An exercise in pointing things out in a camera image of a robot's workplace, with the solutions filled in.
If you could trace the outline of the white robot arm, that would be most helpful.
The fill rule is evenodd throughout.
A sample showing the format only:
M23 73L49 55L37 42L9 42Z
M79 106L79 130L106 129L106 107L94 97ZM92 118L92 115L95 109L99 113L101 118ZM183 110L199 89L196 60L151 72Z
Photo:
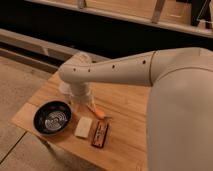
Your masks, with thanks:
M72 96L90 82L149 86L148 171L213 171L213 50L156 50L93 63L77 53L59 68Z

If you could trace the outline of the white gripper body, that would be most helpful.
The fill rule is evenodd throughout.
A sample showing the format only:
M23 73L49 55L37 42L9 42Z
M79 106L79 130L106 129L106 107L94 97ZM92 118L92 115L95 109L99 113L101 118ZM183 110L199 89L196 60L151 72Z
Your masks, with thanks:
M93 101L92 90L89 83L73 83L70 85L70 98L72 103L91 104Z

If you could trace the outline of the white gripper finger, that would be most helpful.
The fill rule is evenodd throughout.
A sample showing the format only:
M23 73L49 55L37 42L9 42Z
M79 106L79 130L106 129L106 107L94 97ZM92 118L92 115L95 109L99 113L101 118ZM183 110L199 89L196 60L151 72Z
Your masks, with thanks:
M87 107L88 107L92 112L95 112L95 111L96 111L96 105L95 105L94 100L89 100L89 101L87 102Z

